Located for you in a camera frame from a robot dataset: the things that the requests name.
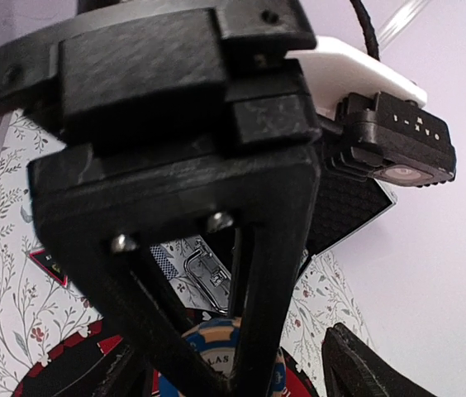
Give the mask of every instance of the screw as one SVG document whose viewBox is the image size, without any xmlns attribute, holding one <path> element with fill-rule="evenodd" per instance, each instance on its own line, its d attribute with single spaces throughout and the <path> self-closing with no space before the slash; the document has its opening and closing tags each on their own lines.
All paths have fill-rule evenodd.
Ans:
<svg viewBox="0 0 466 397">
<path fill-rule="evenodd" d="M 207 232 L 216 233 L 233 226 L 233 218 L 229 213 L 215 213 L 207 219 Z"/>
<path fill-rule="evenodd" d="M 268 61 L 266 60 L 266 56 L 264 54 L 257 54 L 254 56 L 255 64 L 259 69 L 266 69 L 268 68 Z"/>
<path fill-rule="evenodd" d="M 277 25 L 279 23 L 279 14 L 271 10 L 264 10 L 260 13 L 261 19 L 269 25 Z"/>
<path fill-rule="evenodd" d="M 110 245 L 112 254 L 122 254 L 125 252 L 133 252 L 138 249 L 134 239 L 126 234 L 120 234 L 112 240 Z"/>
<path fill-rule="evenodd" d="M 5 74 L 3 75 L 3 83 L 6 87 L 10 85 L 14 85 L 22 75 L 22 68 L 20 65 L 11 65 L 6 70 Z"/>
</svg>

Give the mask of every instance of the screw hole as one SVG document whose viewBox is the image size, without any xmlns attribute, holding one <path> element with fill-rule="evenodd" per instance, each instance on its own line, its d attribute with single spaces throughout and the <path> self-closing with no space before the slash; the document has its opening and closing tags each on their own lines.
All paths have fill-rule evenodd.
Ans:
<svg viewBox="0 0 466 397">
<path fill-rule="evenodd" d="M 260 14 L 262 20 L 269 25 L 276 25 L 279 23 L 279 14 L 270 10 L 264 10 Z"/>
<path fill-rule="evenodd" d="M 22 74 L 22 68 L 20 65 L 11 65 L 9 69 L 3 75 L 3 83 L 5 85 L 13 85 L 18 82 Z"/>
</svg>

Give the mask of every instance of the black plastic mount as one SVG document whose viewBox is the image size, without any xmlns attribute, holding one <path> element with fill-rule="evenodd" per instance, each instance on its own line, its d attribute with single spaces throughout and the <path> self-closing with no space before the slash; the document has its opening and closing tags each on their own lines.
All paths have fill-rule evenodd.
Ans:
<svg viewBox="0 0 466 397">
<path fill-rule="evenodd" d="M 315 109 L 284 57 L 315 45 L 296 0 L 147 0 L 0 48 L 0 113 L 25 108 L 68 144 L 29 165 L 37 236 L 186 396 L 269 390 L 320 178 Z M 148 250 L 219 212 L 238 230 L 229 378 L 181 338 L 193 324 Z M 116 255 L 121 234 L 136 248 Z"/>
<path fill-rule="evenodd" d="M 326 330 L 321 354 L 328 397 L 434 397 L 393 370 L 341 323 Z"/>
</svg>

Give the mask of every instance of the textured black plastic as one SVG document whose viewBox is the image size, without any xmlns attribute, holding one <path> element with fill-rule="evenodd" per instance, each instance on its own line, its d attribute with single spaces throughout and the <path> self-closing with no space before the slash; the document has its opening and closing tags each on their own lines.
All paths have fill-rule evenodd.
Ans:
<svg viewBox="0 0 466 397">
<path fill-rule="evenodd" d="M 266 395 L 320 178 L 309 145 L 166 165 L 127 153 L 96 158 L 85 145 L 34 160 L 28 171 L 40 242 L 158 371 L 185 395 Z M 231 290 L 250 293 L 227 383 L 180 338 L 176 308 L 164 304 L 167 289 L 143 254 L 108 249 L 118 233 L 141 247 L 194 236 L 217 208 L 257 236 L 252 262 L 240 266 L 249 277 L 231 281 Z"/>
<path fill-rule="evenodd" d="M 314 147 L 321 158 L 321 143 L 315 143 Z M 317 192 L 307 238 L 310 257 L 330 248 L 392 205 L 392 200 L 373 179 L 359 182 L 323 172 Z M 225 230 L 204 236 L 204 240 L 230 270 L 235 232 Z"/>
<path fill-rule="evenodd" d="M 316 47 L 314 35 L 301 4 L 298 0 L 273 2 L 270 0 L 253 0 L 251 2 L 224 2 L 222 0 L 147 0 L 146 2 L 129 2 L 116 6 L 105 7 L 91 12 L 85 12 L 73 19 L 46 27 L 30 35 L 16 39 L 0 47 L 0 115 L 16 108 L 31 108 L 40 105 L 46 107 L 49 97 L 60 96 L 57 81 L 65 81 L 67 77 L 59 69 L 59 47 L 75 37 L 91 34 L 89 40 L 96 41 L 96 34 L 102 34 L 103 29 L 114 29 L 114 37 L 119 41 L 104 42 L 106 55 L 121 55 L 113 59 L 105 71 L 111 71 L 117 76 L 130 61 L 135 65 L 135 59 L 124 55 L 146 55 L 144 48 L 139 48 L 136 40 L 141 40 L 149 46 L 150 41 L 158 44 L 155 33 L 165 34 L 164 37 L 175 37 L 174 41 L 165 46 L 165 50 L 174 50 L 178 61 L 184 65 L 184 58 L 198 59 L 200 53 L 209 45 L 202 43 L 203 37 L 198 37 L 200 49 L 194 50 L 194 45 L 183 45 L 187 26 L 180 25 L 182 14 L 188 12 L 209 12 L 213 15 L 213 32 L 220 36 L 220 47 L 227 55 L 232 69 L 261 69 L 272 64 L 280 56 L 280 60 L 290 50 L 310 50 Z M 277 15 L 278 21 L 264 18 L 268 13 Z M 127 22 L 135 22 L 154 18 L 145 29 L 124 32 Z M 167 54 L 159 54 L 160 59 L 169 60 Z M 159 58 L 140 58 L 143 69 L 147 69 Z M 164 70 L 165 76 L 177 70 L 176 60 L 171 60 Z M 59 118 L 56 112 L 53 118 Z"/>
<path fill-rule="evenodd" d="M 320 135 L 310 95 L 235 103 L 232 112 L 238 143 L 245 149 L 275 141 L 314 141 Z"/>
<path fill-rule="evenodd" d="M 224 108 L 227 72 L 208 10 L 83 33 L 62 43 L 60 68 L 61 138 L 71 145 L 100 140 L 113 145 L 114 131 L 126 145 L 144 134 L 172 136 L 193 122 L 215 122 Z M 184 135 L 190 132 L 183 129 Z"/>
<path fill-rule="evenodd" d="M 326 330 L 322 355 L 328 397 L 434 397 L 391 368 L 342 323 Z"/>
<path fill-rule="evenodd" d="M 453 180 L 457 158 L 448 125 L 438 117 L 388 93 L 374 99 L 352 93 L 338 106 L 344 124 L 337 143 L 325 150 L 326 168 L 352 179 L 375 178 L 400 186 Z M 417 179 L 389 176 L 393 166 L 417 170 Z"/>
</svg>

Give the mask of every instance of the red border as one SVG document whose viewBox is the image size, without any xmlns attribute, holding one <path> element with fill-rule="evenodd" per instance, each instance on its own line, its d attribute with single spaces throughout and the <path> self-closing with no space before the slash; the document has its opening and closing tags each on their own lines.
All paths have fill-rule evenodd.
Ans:
<svg viewBox="0 0 466 397">
<path fill-rule="evenodd" d="M 97 335 L 101 333 L 102 331 L 102 319 L 97 320 L 91 324 L 88 325 L 88 330 L 89 333 L 86 337 L 82 337 L 80 333 L 76 332 L 70 337 L 67 337 L 63 341 L 60 341 L 60 343 L 53 347 L 48 353 L 48 357 L 50 358 L 51 361 L 55 361 L 57 358 L 62 356 L 62 353 L 64 353 L 64 349 L 74 347 L 78 345 L 81 342 L 86 341 L 89 337 L 92 337 L 94 335 Z M 110 352 L 114 347 L 116 347 L 120 342 L 122 341 L 122 338 L 116 335 L 115 337 L 111 337 L 108 339 L 105 339 L 104 341 L 101 341 L 99 343 L 108 343 L 108 352 Z M 99 346 L 99 343 L 97 344 L 99 350 L 105 356 L 107 353 L 105 353 L 102 348 Z M 12 394 L 12 397 L 22 397 L 24 395 L 24 380 L 29 377 L 29 378 L 36 378 L 43 370 L 45 367 L 38 361 L 35 363 L 35 365 L 27 372 L 27 374 L 22 378 L 20 383 L 17 385 L 15 391 Z"/>
<path fill-rule="evenodd" d="M 47 275 L 50 275 L 51 277 L 53 277 L 53 280 L 57 281 L 60 285 L 62 285 L 63 287 L 68 287 L 68 276 L 67 275 L 64 275 L 64 281 L 62 281 L 61 279 L 59 279 L 58 277 L 56 277 L 53 273 L 51 273 L 50 271 L 48 271 L 44 265 L 42 265 L 35 257 L 34 255 L 39 255 L 41 254 L 42 252 L 45 252 L 45 250 L 40 250 L 40 251 L 35 251 L 35 252 L 30 252 L 29 253 L 29 258 L 35 262 L 36 265 L 38 265 L 38 267 L 40 267 Z"/>
</svg>

